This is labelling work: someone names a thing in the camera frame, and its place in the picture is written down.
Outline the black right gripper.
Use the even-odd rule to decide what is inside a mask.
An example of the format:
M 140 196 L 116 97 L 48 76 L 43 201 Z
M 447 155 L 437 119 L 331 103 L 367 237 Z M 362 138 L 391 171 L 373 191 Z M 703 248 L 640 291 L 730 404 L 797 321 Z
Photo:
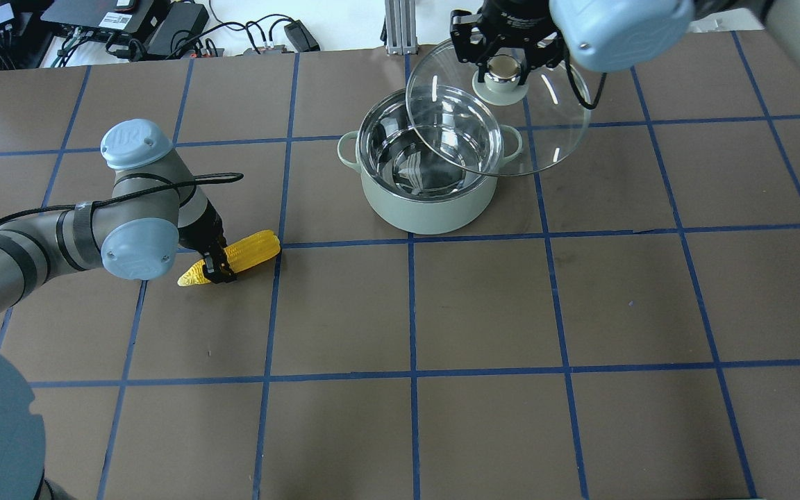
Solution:
M 483 1 L 477 12 L 452 10 L 450 40 L 460 63 L 476 65 L 479 83 L 501 49 L 523 50 L 520 85 L 533 70 L 558 66 L 566 52 L 547 1 Z

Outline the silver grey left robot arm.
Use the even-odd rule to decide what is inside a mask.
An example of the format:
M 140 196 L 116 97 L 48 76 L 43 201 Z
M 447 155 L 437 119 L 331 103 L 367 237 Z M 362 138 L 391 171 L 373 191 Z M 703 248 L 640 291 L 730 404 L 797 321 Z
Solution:
M 48 206 L 0 219 L 0 312 L 58 276 L 102 268 L 152 281 L 179 247 L 202 259 L 204 278 L 234 281 L 219 213 L 160 127 L 144 118 L 115 124 L 99 151 L 115 173 L 111 199 Z M 26 378 L 0 354 L 0 499 L 67 498 L 45 478 L 47 435 L 31 412 Z

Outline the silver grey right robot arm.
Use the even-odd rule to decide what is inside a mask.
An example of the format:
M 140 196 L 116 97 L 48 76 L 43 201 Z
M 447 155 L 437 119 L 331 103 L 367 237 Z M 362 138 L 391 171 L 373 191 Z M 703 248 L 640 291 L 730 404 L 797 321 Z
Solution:
M 479 78 L 502 48 L 524 51 L 522 79 L 568 59 L 611 73 L 666 53 L 696 20 L 737 9 L 800 70 L 800 1 L 485 1 L 478 13 L 451 13 L 450 42 Z

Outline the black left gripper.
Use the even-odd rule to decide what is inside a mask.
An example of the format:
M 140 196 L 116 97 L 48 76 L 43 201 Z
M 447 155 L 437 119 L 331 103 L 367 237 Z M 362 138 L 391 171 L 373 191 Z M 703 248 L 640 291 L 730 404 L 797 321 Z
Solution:
M 211 202 L 191 224 L 178 228 L 178 243 L 202 254 L 202 274 L 212 283 L 232 283 L 238 279 L 226 255 L 222 216 Z

